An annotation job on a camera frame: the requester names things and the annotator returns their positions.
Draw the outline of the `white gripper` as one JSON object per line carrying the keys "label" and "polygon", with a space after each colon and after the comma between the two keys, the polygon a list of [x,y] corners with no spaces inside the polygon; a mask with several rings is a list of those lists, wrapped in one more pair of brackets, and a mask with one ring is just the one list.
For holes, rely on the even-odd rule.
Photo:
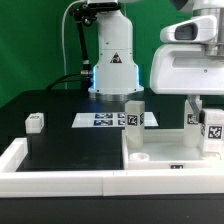
{"label": "white gripper", "polygon": [[189,124],[204,121],[202,100],[196,95],[224,95],[224,55],[209,50],[218,36],[214,15],[196,16],[161,30],[152,61],[150,87],[157,94],[188,96]]}

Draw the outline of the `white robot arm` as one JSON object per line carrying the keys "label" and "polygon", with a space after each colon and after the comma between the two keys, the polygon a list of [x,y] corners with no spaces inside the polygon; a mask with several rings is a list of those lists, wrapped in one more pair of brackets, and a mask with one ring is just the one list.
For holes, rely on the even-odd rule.
{"label": "white robot arm", "polygon": [[[183,94],[195,115],[200,95],[224,95],[224,0],[170,0],[192,17],[161,30],[164,43],[154,54],[150,88],[157,94]],[[119,0],[88,0],[97,11],[99,60],[90,96],[123,101],[140,93],[133,61],[132,23],[117,8]]]}

